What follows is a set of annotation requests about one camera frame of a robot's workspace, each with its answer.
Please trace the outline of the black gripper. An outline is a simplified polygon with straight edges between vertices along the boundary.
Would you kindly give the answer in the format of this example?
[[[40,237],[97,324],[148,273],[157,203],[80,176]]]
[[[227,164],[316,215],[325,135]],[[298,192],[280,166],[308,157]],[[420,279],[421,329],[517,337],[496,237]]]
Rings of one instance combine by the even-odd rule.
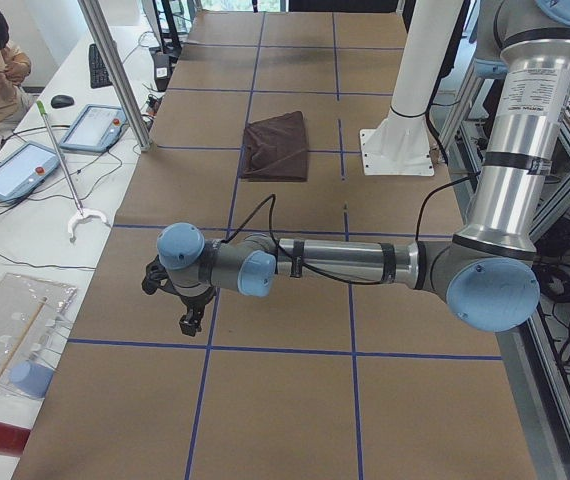
[[[186,307],[186,313],[180,318],[178,324],[181,333],[186,336],[196,335],[202,332],[201,322],[206,306],[213,299],[213,290],[207,289],[198,296],[180,297]]]

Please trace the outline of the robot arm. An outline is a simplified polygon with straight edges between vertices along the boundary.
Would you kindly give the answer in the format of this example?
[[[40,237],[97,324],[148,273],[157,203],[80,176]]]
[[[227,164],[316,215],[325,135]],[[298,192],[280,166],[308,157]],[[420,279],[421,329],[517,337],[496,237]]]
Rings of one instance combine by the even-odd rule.
[[[475,63],[479,73],[497,67],[506,76],[465,224],[449,241],[208,240],[176,223],[158,236],[143,290],[178,296],[186,307],[179,325],[189,336],[200,331],[217,289],[263,297],[279,274],[402,283],[437,295],[483,331],[528,320],[540,298],[530,228],[570,96],[570,1],[483,2]]]

